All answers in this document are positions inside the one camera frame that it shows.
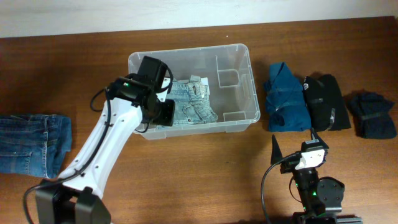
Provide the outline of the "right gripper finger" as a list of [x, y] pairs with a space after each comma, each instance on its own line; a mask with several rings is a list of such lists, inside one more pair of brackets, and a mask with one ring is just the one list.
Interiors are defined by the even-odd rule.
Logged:
[[272, 154], [271, 154], [271, 165], [277, 164], [283, 159], [282, 152], [277, 142], [276, 136], [272, 135]]
[[314, 128], [310, 129], [312, 140], [317, 141], [324, 149], [328, 149], [328, 145], [324, 142], [324, 140], [317, 134]]

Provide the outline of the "black garment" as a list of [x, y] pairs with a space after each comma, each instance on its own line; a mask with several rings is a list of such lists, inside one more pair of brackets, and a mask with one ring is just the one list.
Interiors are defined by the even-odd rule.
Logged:
[[307, 76], [303, 89], [312, 128], [316, 132], [351, 128], [345, 101], [333, 75], [326, 74], [319, 78]]

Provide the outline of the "light blue jeans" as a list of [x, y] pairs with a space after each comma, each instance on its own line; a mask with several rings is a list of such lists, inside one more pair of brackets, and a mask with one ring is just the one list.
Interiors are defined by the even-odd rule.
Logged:
[[166, 99], [174, 100], [175, 111], [172, 127], [215, 123], [218, 115], [210, 106], [210, 95], [201, 97], [199, 76], [189, 80], [174, 80]]

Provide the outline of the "teal blue garment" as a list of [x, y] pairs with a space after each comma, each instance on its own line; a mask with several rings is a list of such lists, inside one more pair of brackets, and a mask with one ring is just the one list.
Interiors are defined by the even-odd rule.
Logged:
[[305, 131], [312, 127], [303, 96], [303, 86], [284, 62], [269, 67], [264, 83], [268, 129], [271, 132]]

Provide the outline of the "dark navy garment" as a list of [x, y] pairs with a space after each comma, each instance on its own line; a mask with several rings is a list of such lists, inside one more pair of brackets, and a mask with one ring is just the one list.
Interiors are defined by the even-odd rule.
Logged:
[[365, 139], [394, 139], [397, 136], [395, 124], [389, 114], [394, 102], [373, 92], [353, 95], [348, 103], [357, 120], [357, 133]]

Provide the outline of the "dark blue jeans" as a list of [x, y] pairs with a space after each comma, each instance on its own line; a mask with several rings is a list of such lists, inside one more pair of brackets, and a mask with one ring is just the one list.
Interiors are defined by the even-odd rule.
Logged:
[[72, 122], [57, 114], [1, 116], [1, 172], [52, 179], [72, 148]]

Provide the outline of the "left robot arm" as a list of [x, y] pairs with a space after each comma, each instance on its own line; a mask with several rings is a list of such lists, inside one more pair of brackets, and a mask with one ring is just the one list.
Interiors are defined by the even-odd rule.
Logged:
[[166, 98], [173, 79], [165, 63], [145, 56], [137, 73], [117, 78], [102, 91], [101, 116], [76, 158], [57, 180], [32, 188], [39, 223], [111, 223], [102, 201], [111, 170], [140, 125], [173, 124], [175, 103]]

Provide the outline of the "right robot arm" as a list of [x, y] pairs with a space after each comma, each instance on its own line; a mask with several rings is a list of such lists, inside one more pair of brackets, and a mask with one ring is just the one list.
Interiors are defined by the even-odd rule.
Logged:
[[303, 212], [292, 215], [292, 223], [362, 223], [356, 216], [339, 217], [344, 198], [344, 183], [332, 177], [319, 177], [317, 168], [326, 162], [329, 146], [317, 134], [310, 130], [311, 140], [304, 141], [301, 150], [283, 156], [275, 136], [272, 136], [271, 166], [266, 170], [261, 182], [261, 203], [267, 223], [271, 220], [266, 211], [265, 179], [275, 167], [280, 167], [281, 174], [292, 174], [290, 182], [295, 182]]

